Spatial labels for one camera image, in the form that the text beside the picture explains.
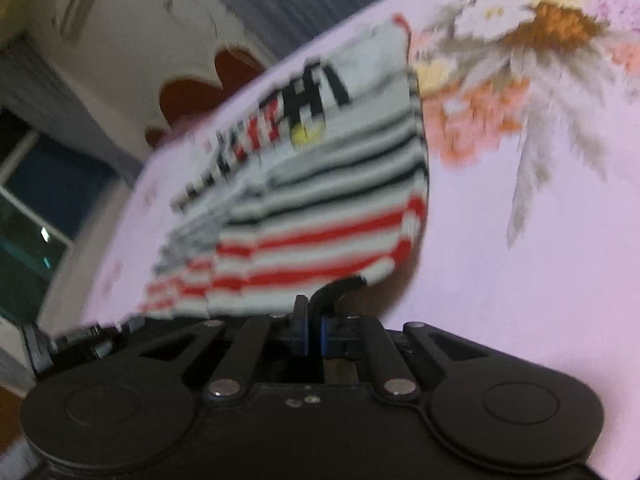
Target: black stripe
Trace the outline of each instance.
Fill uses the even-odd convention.
[[[246,219],[246,220],[233,220],[231,219],[229,222],[226,223],[226,226],[254,226],[256,224],[259,224],[260,222],[263,222],[267,219],[271,219],[271,218],[277,218],[279,216],[282,215],[286,215],[289,213],[299,213],[302,211],[313,211],[313,209],[315,208],[320,208],[322,206],[331,204],[331,203],[339,203],[339,202],[346,202],[349,200],[353,200],[354,198],[360,198],[363,195],[367,195],[370,193],[374,193],[377,190],[383,189],[384,187],[387,186],[393,186],[395,184],[400,184],[401,182],[405,182],[407,180],[411,180],[412,178],[415,177],[415,174],[418,171],[422,171],[423,173],[427,173],[427,167],[425,164],[424,160],[420,160],[418,162],[416,162],[411,168],[409,168],[406,171],[403,171],[400,174],[397,174],[396,176],[393,176],[392,178],[384,181],[384,182],[379,182],[374,184],[373,186],[369,186],[369,187],[365,187],[365,188],[361,188],[361,189],[357,189],[355,191],[349,191],[340,195],[336,195],[336,196],[331,196],[331,197],[327,197],[324,198],[322,200],[315,200],[315,201],[311,201],[308,203],[301,203],[299,205],[296,206],[289,206],[286,208],[282,208],[282,209],[278,209],[278,210],[274,210],[269,212],[268,214],[264,215],[264,216],[260,216],[259,218],[251,218],[251,219]]]
[[[329,82],[331,92],[334,94],[335,102],[338,103],[338,106],[349,104],[349,102],[351,101],[351,99],[349,98],[349,93],[342,84],[340,76],[335,73],[334,67],[332,67],[330,64],[327,64],[322,67],[322,69],[324,70],[324,75],[326,76],[326,80]]]
[[[377,124],[376,126],[368,126],[367,128],[361,128],[360,130],[355,130],[354,132],[351,132],[348,135],[345,135],[344,137],[341,137],[340,139],[335,139],[335,140],[333,140],[331,142],[327,142],[325,144],[320,144],[318,146],[310,148],[309,149],[309,153],[313,153],[312,150],[314,150],[314,149],[318,149],[318,150],[323,150],[324,151],[324,150],[327,150],[328,148],[331,149],[331,150],[338,150],[338,149],[341,149],[341,148],[347,148],[347,147],[349,147],[349,146],[351,146],[353,144],[357,144],[358,142],[362,142],[364,139],[367,139],[368,137],[378,135],[381,132],[384,132],[384,130],[389,130],[389,129],[397,126],[398,124],[401,124],[403,121],[405,121],[410,116],[414,116],[415,117],[415,111],[414,111],[412,106],[408,106],[404,110],[398,112],[396,115],[392,116],[391,118],[389,118],[388,120],[384,121],[383,123]],[[261,196],[260,192],[248,190],[247,192],[245,192],[240,197],[240,200],[245,200],[245,199],[249,199],[249,198],[258,198],[259,196]],[[193,219],[193,222],[197,222],[196,225],[199,225],[203,220],[204,220],[204,218],[198,217],[198,218]],[[180,227],[180,230],[183,230],[185,228],[188,228],[188,226],[187,225],[183,225],[183,226]],[[186,234],[178,235],[178,238],[183,238],[183,237],[187,236],[189,232],[191,232],[191,229],[189,231],[187,231]]]
[[[270,192],[270,190],[272,189],[281,189],[283,187],[288,187],[288,186],[293,186],[294,184],[302,184],[303,182],[308,182],[309,180],[314,179],[315,177],[321,176],[321,175],[326,175],[328,173],[331,173],[332,171],[335,170],[344,170],[345,168],[351,168],[353,169],[353,171],[358,171],[359,167],[369,163],[369,162],[373,162],[374,160],[378,160],[379,158],[384,158],[388,155],[391,155],[393,152],[398,152],[400,150],[402,150],[403,148],[405,148],[409,143],[411,143],[414,139],[419,138],[418,134],[416,133],[415,130],[412,131],[408,131],[405,133],[404,136],[401,137],[400,140],[396,141],[395,144],[393,144],[392,146],[389,146],[387,148],[385,148],[382,152],[378,152],[378,153],[373,153],[373,154],[369,154],[367,156],[365,156],[364,158],[360,158],[357,160],[351,160],[350,162],[341,162],[341,163],[335,163],[332,166],[327,166],[325,168],[322,168],[321,170],[317,170],[313,173],[309,173],[305,176],[302,176],[300,178],[297,178],[295,180],[286,180],[286,181],[279,181],[279,182],[273,182],[271,184],[270,189],[268,189],[267,191],[262,191],[262,193],[268,193]]]

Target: white stripe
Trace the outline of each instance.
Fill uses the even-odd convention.
[[[148,312],[145,312],[145,317],[149,317],[151,319],[173,319],[174,317],[177,317],[174,308],[149,310]]]
[[[345,260],[366,258],[372,254],[391,251],[396,246],[400,234],[401,226],[396,225],[383,231],[360,234],[321,244],[260,250],[251,259],[224,256],[218,260],[214,276],[238,275],[249,272],[260,274],[270,272],[275,267],[322,267],[335,263],[340,258]]]
[[[363,269],[360,275],[367,280],[367,285],[375,285],[389,276],[395,269],[393,258],[386,256],[376,261],[366,269]]]
[[[181,298],[176,301],[173,308],[169,309],[172,317],[179,312],[180,316],[209,318],[209,302],[203,298],[194,300],[191,298]]]
[[[217,290],[207,295],[210,314],[243,316],[267,312],[291,312],[297,294],[310,298],[328,280],[299,283],[287,286],[246,287],[241,293]]]
[[[347,168],[324,174],[311,182],[287,186],[274,190],[262,199],[249,199],[235,204],[229,217],[243,220],[266,216],[270,212],[286,207],[311,204],[345,192],[355,192],[363,187],[373,186],[408,170],[416,162],[424,158],[420,141],[415,139],[399,152],[386,158],[365,164],[360,168]]]
[[[269,138],[269,129],[267,127],[267,121],[264,119],[264,114],[258,114],[258,136],[260,138],[260,147],[265,148],[269,146],[273,141]]]
[[[300,107],[300,123],[306,124],[311,120],[311,105]]]
[[[407,116],[405,120],[396,127],[380,133],[378,136],[367,137],[361,142],[346,146],[324,157],[304,154],[296,158],[294,164],[283,165],[273,172],[273,177],[277,183],[290,182],[291,180],[303,178],[316,171],[330,168],[336,164],[357,164],[358,161],[375,153],[384,152],[389,146],[393,146],[399,139],[407,137],[415,127],[415,120],[412,116]]]
[[[335,101],[334,92],[331,90],[331,85],[329,85],[329,80],[326,78],[324,70],[318,67],[314,70],[314,76],[318,78],[318,82],[320,83],[320,99],[322,101],[322,108],[324,108],[324,110],[328,110],[329,108],[337,106],[338,103]]]
[[[327,224],[344,222],[346,219],[356,221],[360,218],[362,221],[366,221],[371,216],[402,206],[406,203],[410,194],[415,192],[424,194],[425,186],[425,176],[416,174],[412,182],[403,182],[383,188],[378,192],[355,198],[348,204],[328,204],[325,207],[314,210],[312,216],[309,216],[306,211],[293,212],[279,216],[276,219],[267,219],[257,226],[226,226],[220,231],[218,229],[201,231],[197,233],[197,236],[172,242],[172,253],[184,254],[184,257],[193,253],[192,255],[195,256],[202,250],[190,246],[190,244],[205,242],[212,244],[218,240],[251,243],[256,237],[283,236],[287,235],[291,230],[316,230]],[[181,261],[177,261],[170,264],[170,267],[180,263]]]
[[[292,230],[315,230],[329,223],[366,219],[375,211],[401,206],[407,202],[410,194],[415,191],[421,192],[424,185],[424,176],[418,174],[412,182],[401,182],[384,187],[374,193],[354,198],[349,203],[328,204],[326,207],[315,210],[312,216],[302,211],[282,215],[277,219],[267,219],[256,226],[225,226],[220,231],[220,241],[251,241],[257,235],[283,236]]]
[[[382,136],[380,137],[367,137],[363,142],[348,146],[343,150],[337,150],[324,157],[318,157],[315,153],[305,153],[296,156],[293,160],[290,160],[290,158],[289,160],[285,159],[283,163],[275,166],[270,173],[273,173],[277,178],[283,178],[286,174],[290,174],[290,178],[293,178],[293,176],[301,178],[305,174],[317,171],[332,163],[346,162],[350,156],[355,158],[355,154],[358,152],[360,152],[360,156],[364,157],[366,156],[366,152],[369,151],[383,151],[386,144],[392,144],[395,138],[406,135],[407,129],[411,127],[410,125],[413,122],[412,117],[407,116],[406,121],[399,123],[390,129],[388,133],[381,134]],[[247,189],[257,187],[255,184],[251,186],[251,181],[248,181],[248,178],[251,177],[255,171],[259,171],[259,168],[260,161],[255,159],[252,167],[247,167],[241,171],[241,173],[237,174],[232,184],[228,186],[218,184],[213,189],[207,191],[201,200],[188,211],[181,225],[177,226],[174,231],[168,235],[168,238],[173,239],[188,235],[190,231],[196,229],[203,223],[213,226],[216,216],[212,215],[211,211],[218,210],[218,218],[225,216],[230,202],[238,199]]]
[[[389,120],[398,112],[411,105],[409,87],[406,78],[391,81],[382,91],[366,100],[354,102],[348,107],[337,108],[335,113],[326,113],[326,133],[322,142],[335,141],[348,137],[354,130],[362,131],[375,128]]]

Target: pink bedsheet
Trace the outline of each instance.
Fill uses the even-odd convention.
[[[591,12],[594,19],[607,20],[611,26],[625,18],[625,0],[612,0],[608,7],[605,0],[584,0],[581,7],[567,0],[546,1],[574,9],[563,11],[565,15],[579,8],[582,15]],[[637,5],[636,16],[640,16],[640,4],[628,1],[627,5]],[[382,22],[396,12],[404,14],[414,30],[412,54],[416,59],[422,55],[421,62],[431,68],[434,59],[444,62],[444,72],[458,70],[451,64],[447,68],[450,51],[430,51],[430,41],[437,36],[433,20],[442,18],[442,6],[447,4],[472,5],[468,0],[380,1],[268,71],[220,108],[209,127],[232,122],[271,86],[299,70],[306,58],[328,51],[365,25]],[[606,15],[611,8],[615,16]],[[427,117],[431,193],[424,243],[408,290],[387,311],[384,322],[398,329],[408,320],[424,320],[585,381],[599,394],[606,410],[604,432],[591,466],[606,478],[631,480],[640,475],[640,364],[636,355],[640,325],[640,34],[633,32],[632,21],[626,29],[624,25],[612,40],[617,43],[597,50],[608,67],[595,58],[586,60],[581,68],[575,65],[585,78],[582,88],[572,91],[570,85],[560,85],[545,90],[547,73],[540,72],[542,80],[538,81],[538,72],[523,69],[522,76],[530,83],[525,88],[529,115],[517,110],[523,104],[510,100],[513,96],[508,92],[514,88],[503,90],[504,99],[498,104],[482,101],[478,105],[486,95],[478,90],[465,97],[455,85],[439,88],[425,98],[425,111],[437,116],[447,92],[458,92],[457,106],[475,103],[474,113],[484,113],[484,122],[480,130],[474,130],[478,139],[466,139],[466,144],[456,147],[455,142],[465,139],[451,140],[447,124]],[[636,25],[640,31],[640,22]],[[528,70],[537,69],[529,66]],[[611,70],[615,81],[606,83],[596,103],[586,90],[606,77],[599,72],[602,70]],[[426,72],[426,84],[442,86],[442,70],[438,74],[433,79],[434,73]],[[536,134],[531,117],[536,106],[546,110],[544,99],[549,97],[578,110],[586,121],[583,133],[587,139],[581,145],[579,138],[566,135],[569,120],[560,117],[544,124],[539,134],[546,135],[546,144],[531,155],[526,146],[527,136],[533,139]],[[510,108],[500,111],[500,106]],[[497,120],[495,113],[500,114]],[[542,116],[538,120],[544,120],[546,113]],[[463,126],[478,126],[474,117],[475,123]],[[517,132],[520,127],[529,129],[527,136]],[[149,161],[95,277],[84,322],[119,320],[143,301],[150,268],[177,219],[169,201],[192,174],[191,143],[197,139],[196,133],[162,149]],[[526,165],[532,160],[537,164],[533,171],[542,168],[545,178],[536,173],[540,181],[528,189],[527,179],[536,178],[526,175]],[[517,222],[520,213],[526,219],[524,227]]]

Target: floral pattern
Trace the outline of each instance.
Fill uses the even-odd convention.
[[[520,111],[528,80],[500,91],[491,83],[460,92],[458,84],[422,102],[430,150],[448,166],[477,162],[481,152],[496,150],[505,136],[522,129]]]
[[[611,49],[611,60],[631,75],[640,76],[640,43],[622,43]]]
[[[640,0],[591,0],[584,10],[611,28],[640,32]]]
[[[606,178],[606,144],[590,114],[621,78],[640,95],[639,32],[640,0],[459,0],[414,33],[430,152],[462,167],[519,139],[509,246],[552,180],[556,122],[575,156]],[[589,105],[565,99],[566,85]]]

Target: orange flower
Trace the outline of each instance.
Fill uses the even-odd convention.
[[[536,7],[536,19],[522,23],[502,38],[502,44],[535,50],[574,52],[589,43],[600,26],[578,9],[564,9],[551,4]]]
[[[448,166],[465,166],[479,153],[496,150],[504,136],[522,129],[518,119],[529,81],[494,92],[486,83],[467,92],[458,84],[422,102],[424,131],[432,153]]]
[[[622,43],[611,49],[611,60],[631,75],[640,75],[640,44]]]

